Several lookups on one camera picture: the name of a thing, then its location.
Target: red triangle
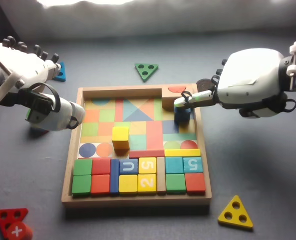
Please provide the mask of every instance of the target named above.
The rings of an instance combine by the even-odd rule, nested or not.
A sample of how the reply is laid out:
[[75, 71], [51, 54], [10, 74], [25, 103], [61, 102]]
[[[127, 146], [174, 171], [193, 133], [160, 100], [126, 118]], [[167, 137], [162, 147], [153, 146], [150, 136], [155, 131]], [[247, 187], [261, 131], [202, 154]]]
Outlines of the red triangle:
[[175, 93], [175, 94], [182, 93], [185, 89], [186, 89], [185, 86], [170, 86], [170, 87], [168, 87], [168, 90]]
[[26, 208], [0, 209], [0, 230], [5, 239], [6, 229], [15, 222], [21, 222], [27, 214]]
[[148, 117], [152, 120], [154, 119], [154, 101], [153, 99], [149, 99], [146, 103], [144, 103], [139, 109], [144, 112]]

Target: hole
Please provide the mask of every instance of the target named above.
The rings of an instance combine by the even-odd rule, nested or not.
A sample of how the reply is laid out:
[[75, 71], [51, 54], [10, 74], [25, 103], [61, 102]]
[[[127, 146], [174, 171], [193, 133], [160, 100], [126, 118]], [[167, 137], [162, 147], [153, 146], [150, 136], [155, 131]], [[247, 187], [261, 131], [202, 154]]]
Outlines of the hole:
[[239, 220], [240, 220], [240, 222], [245, 223], [247, 221], [247, 217], [244, 215], [240, 215]]
[[14, 212], [14, 218], [17, 219], [20, 217], [20, 212], [19, 211], [15, 211]]
[[231, 219], [232, 219], [232, 213], [230, 213], [230, 212], [228, 211], [228, 212], [226, 212], [226, 213], [224, 214], [224, 217], [225, 217], [227, 220], [231, 220]]
[[234, 203], [232, 203], [232, 207], [234, 209], [239, 209], [240, 208], [240, 204], [237, 201], [235, 201]]
[[7, 213], [4, 211], [0, 214], [1, 219], [6, 219]]

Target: blue circle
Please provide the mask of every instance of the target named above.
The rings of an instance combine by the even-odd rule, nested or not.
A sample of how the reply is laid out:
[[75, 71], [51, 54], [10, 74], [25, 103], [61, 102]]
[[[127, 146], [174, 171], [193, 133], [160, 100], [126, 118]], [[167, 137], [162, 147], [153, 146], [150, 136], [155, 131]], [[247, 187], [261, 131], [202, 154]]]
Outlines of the blue circle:
[[85, 143], [79, 148], [79, 154], [83, 158], [89, 158], [96, 153], [96, 146], [91, 143]]
[[103, 99], [93, 99], [92, 103], [98, 106], [104, 106], [110, 101], [109, 98], [103, 98]]

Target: blue triangle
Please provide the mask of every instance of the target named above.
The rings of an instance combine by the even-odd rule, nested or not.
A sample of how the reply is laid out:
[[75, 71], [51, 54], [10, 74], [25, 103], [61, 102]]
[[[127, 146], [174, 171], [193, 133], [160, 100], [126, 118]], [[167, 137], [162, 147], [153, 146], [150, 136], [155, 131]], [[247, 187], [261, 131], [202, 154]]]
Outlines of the blue triangle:
[[140, 109], [137, 109], [133, 114], [127, 117], [125, 122], [138, 122], [138, 121], [153, 121], [148, 115], [146, 115]]
[[56, 81], [59, 81], [59, 82], [65, 82], [66, 81], [66, 71], [64, 69], [64, 63], [61, 62], [60, 65], [61, 65], [60, 73], [59, 73], [58, 76], [55, 76], [53, 78], [53, 80], [56, 80]]
[[132, 115], [138, 108], [129, 102], [127, 99], [123, 101], [123, 115], [122, 118], [125, 121], [127, 117]]

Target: bright light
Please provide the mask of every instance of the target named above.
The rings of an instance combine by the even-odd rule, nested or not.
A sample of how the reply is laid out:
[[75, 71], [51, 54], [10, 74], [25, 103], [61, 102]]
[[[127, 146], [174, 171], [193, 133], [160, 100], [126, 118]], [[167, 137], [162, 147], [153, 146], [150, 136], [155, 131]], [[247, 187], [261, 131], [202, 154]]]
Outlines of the bright light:
[[133, 0], [37, 0], [40, 4], [45, 7], [51, 6], [60, 6], [60, 5], [70, 5], [75, 4], [81, 1], [92, 2], [94, 4], [112, 4], [112, 5], [120, 5], [127, 2], [131, 2]]

